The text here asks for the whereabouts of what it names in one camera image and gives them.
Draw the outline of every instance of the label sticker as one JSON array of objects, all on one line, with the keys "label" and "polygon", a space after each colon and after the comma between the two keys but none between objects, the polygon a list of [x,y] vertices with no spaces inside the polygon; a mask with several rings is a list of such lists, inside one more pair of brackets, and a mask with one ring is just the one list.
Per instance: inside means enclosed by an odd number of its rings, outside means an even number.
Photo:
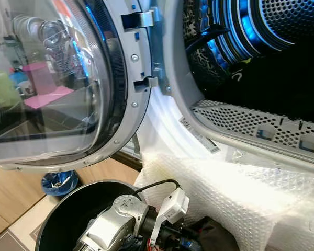
[{"label": "label sticker", "polygon": [[211,153],[217,153],[220,148],[213,142],[213,140],[206,138],[205,136],[194,130],[185,118],[181,118],[179,122]]}]

